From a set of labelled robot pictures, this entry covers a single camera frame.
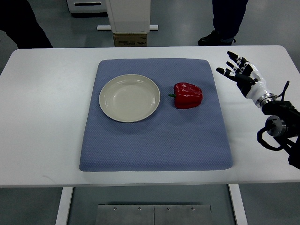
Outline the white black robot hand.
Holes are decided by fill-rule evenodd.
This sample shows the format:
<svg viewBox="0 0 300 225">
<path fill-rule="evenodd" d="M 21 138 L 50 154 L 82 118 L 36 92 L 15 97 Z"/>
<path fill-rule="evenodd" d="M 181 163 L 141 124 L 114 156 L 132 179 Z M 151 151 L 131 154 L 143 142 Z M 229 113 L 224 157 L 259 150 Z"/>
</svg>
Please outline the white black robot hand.
<svg viewBox="0 0 300 225">
<path fill-rule="evenodd" d="M 231 51 L 227 54 L 234 63 L 228 61 L 226 64 L 230 68 L 218 67 L 217 72 L 235 82 L 242 95 L 253 100 L 258 108 L 276 100 L 276 95 L 267 88 L 265 79 L 252 63 Z"/>
</svg>

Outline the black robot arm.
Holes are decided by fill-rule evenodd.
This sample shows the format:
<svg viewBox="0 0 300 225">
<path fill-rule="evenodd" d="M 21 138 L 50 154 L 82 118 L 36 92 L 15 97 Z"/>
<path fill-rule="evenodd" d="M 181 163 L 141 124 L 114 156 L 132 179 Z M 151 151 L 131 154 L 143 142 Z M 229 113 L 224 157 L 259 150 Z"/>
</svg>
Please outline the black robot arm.
<svg viewBox="0 0 300 225">
<path fill-rule="evenodd" d="M 257 132 L 257 141 L 272 151 L 285 150 L 289 157 L 288 163 L 300 168 L 300 112 L 290 101 L 285 101 L 285 92 L 289 86 L 286 82 L 283 92 L 279 95 L 265 94 L 257 101 L 263 114 L 268 115 L 265 126 Z M 267 133 L 279 144 L 278 147 L 269 145 L 263 139 Z"/>
</svg>

